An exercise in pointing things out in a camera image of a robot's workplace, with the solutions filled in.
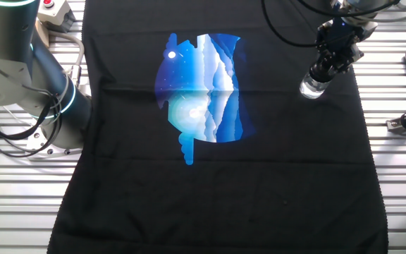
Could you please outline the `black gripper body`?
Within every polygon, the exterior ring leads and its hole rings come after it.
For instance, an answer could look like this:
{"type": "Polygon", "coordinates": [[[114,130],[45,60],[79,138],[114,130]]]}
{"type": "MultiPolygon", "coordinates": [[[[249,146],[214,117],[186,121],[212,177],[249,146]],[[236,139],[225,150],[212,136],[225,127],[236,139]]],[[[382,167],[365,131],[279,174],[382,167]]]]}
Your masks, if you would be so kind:
{"type": "Polygon", "coordinates": [[[377,26],[376,22],[356,18],[333,18],[318,27],[317,51],[319,54],[333,54],[349,49],[369,38],[377,26]]]}

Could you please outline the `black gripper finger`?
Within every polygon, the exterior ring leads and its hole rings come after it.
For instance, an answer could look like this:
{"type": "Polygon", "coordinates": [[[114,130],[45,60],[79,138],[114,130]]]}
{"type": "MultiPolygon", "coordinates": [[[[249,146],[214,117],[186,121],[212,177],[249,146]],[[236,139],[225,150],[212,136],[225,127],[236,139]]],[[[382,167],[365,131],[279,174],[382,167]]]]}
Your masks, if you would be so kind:
{"type": "Polygon", "coordinates": [[[325,51],[321,55],[321,62],[319,63],[320,71],[324,74],[334,74],[336,72],[335,63],[336,54],[330,51],[325,51]]]}
{"type": "Polygon", "coordinates": [[[357,45],[351,45],[336,54],[335,69],[337,73],[346,73],[350,66],[364,56],[357,45]]]}

